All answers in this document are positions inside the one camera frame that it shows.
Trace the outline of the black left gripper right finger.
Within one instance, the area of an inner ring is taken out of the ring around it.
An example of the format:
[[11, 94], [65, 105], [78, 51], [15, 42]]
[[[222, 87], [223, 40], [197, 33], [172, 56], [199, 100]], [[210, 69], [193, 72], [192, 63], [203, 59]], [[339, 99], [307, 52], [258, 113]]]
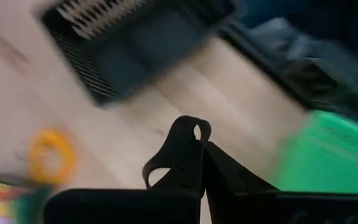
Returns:
[[204, 181], [206, 192], [212, 197], [238, 197], [277, 190], [213, 142], [208, 143], [204, 154]]

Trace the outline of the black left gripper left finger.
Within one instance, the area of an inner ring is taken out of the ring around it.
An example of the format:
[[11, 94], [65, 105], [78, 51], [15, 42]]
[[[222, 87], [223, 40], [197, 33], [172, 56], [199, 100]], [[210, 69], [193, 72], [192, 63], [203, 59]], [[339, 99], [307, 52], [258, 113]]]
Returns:
[[166, 168], [168, 172], [151, 189], [188, 190], [196, 192], [198, 198], [204, 195], [203, 144], [199, 141], [188, 143], [165, 142], [150, 159], [150, 171]]

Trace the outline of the black binder clip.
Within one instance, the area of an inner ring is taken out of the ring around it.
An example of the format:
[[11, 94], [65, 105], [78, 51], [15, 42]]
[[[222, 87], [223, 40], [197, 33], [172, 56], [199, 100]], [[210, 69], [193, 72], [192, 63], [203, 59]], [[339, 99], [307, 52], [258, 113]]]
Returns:
[[[211, 132], [211, 125], [208, 121], [184, 115], [173, 122], [165, 142], [188, 143], [190, 141], [199, 141], [203, 144], [205, 151]], [[149, 182], [151, 173], [149, 160], [142, 169], [142, 177], [148, 189], [151, 189]]]

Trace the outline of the green plastic slotted basket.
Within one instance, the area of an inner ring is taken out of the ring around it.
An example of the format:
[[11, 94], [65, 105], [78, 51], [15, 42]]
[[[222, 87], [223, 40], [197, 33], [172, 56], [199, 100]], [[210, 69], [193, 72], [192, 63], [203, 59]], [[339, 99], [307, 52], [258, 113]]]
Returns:
[[280, 149], [280, 190], [358, 194], [358, 122], [315, 110]]

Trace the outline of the black plastic slotted basket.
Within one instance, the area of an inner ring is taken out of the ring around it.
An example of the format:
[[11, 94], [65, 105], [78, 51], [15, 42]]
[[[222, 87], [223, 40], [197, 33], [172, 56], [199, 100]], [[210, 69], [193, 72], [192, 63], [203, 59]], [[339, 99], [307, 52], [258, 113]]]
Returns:
[[47, 32], [98, 106], [121, 100], [233, 18], [234, 0], [56, 0]]

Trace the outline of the yellow coil wrist keychain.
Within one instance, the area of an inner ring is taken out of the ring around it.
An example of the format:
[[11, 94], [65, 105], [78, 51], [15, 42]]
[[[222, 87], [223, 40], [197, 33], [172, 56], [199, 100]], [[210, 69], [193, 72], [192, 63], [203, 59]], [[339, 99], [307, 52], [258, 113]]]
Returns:
[[[49, 151], [61, 159], [60, 169], [55, 173], [46, 168], [44, 156]], [[31, 179], [45, 184], [64, 184], [75, 173], [78, 156], [71, 141], [58, 129], [47, 128], [35, 135], [27, 151], [27, 171]]]

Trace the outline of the green yellow crayon box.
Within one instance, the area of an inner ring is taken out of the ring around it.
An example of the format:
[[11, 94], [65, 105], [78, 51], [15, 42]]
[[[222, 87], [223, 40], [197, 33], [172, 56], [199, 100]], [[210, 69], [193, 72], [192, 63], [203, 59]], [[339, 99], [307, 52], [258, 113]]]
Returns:
[[53, 186], [28, 179], [0, 180], [0, 224], [42, 224]]

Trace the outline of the black table edge rail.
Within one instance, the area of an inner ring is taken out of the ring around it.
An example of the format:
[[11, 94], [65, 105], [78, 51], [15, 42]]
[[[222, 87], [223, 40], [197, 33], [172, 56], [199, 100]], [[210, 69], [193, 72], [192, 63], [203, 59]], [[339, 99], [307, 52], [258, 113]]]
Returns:
[[314, 38], [283, 18], [254, 28], [234, 21], [221, 35], [305, 108], [358, 122], [358, 54]]

